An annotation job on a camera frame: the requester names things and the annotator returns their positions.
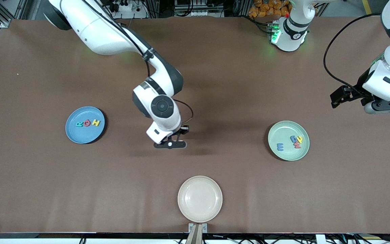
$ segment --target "blue plate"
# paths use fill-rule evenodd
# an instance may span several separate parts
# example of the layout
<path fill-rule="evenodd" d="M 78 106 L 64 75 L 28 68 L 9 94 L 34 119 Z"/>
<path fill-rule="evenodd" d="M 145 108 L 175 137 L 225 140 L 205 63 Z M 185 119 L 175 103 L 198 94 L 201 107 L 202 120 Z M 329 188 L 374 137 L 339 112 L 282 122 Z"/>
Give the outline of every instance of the blue plate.
<path fill-rule="evenodd" d="M 92 142 L 99 137 L 105 128 L 105 116 L 98 108 L 87 106 L 78 108 L 65 123 L 65 134 L 79 144 Z"/>

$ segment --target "brown table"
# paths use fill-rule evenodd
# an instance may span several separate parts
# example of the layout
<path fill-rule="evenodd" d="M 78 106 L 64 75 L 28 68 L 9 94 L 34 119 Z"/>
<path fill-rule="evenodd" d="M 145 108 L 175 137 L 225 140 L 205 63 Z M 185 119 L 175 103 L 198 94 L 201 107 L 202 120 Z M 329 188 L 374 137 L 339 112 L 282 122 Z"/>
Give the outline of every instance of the brown table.
<path fill-rule="evenodd" d="M 212 232 L 390 233 L 390 114 L 367 115 L 358 101 L 332 109 L 340 83 L 322 65 L 350 20 L 314 19 L 293 53 L 243 18 L 133 20 L 184 76 L 175 98 L 195 110 L 184 150 L 156 150 L 145 134 L 151 120 L 131 101 L 146 77 L 138 54 L 99 56 L 73 31 L 13 21 L 0 34 L 0 232 L 186 231 L 178 189 L 205 175 L 223 192 Z M 328 66 L 355 84 L 389 43 L 378 17 L 361 20 Z M 78 145 L 64 125 L 85 105 L 104 110 L 109 127 Z M 267 149 L 280 120 L 308 131 L 297 162 Z"/>

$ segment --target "green led light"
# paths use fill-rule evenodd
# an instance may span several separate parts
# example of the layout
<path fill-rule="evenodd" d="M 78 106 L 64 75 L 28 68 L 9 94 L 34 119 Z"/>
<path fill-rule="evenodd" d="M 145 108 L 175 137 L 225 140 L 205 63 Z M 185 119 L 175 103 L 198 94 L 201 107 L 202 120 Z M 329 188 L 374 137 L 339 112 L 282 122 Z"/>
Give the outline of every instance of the green led light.
<path fill-rule="evenodd" d="M 281 30 L 279 29 L 275 34 L 272 35 L 272 43 L 277 43 L 281 35 Z"/>
<path fill-rule="evenodd" d="M 377 61 L 381 60 L 384 56 L 384 52 L 382 52 L 372 63 L 371 66 L 373 66 Z"/>

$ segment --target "white plate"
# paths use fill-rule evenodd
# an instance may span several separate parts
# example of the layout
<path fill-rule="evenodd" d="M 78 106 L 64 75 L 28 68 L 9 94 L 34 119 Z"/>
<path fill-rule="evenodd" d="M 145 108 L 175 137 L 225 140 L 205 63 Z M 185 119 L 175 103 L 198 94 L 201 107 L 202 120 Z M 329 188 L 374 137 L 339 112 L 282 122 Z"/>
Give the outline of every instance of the white plate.
<path fill-rule="evenodd" d="M 221 188 L 209 177 L 194 176 L 181 185 L 178 191 L 178 207 L 190 221 L 210 221 L 221 210 Z"/>

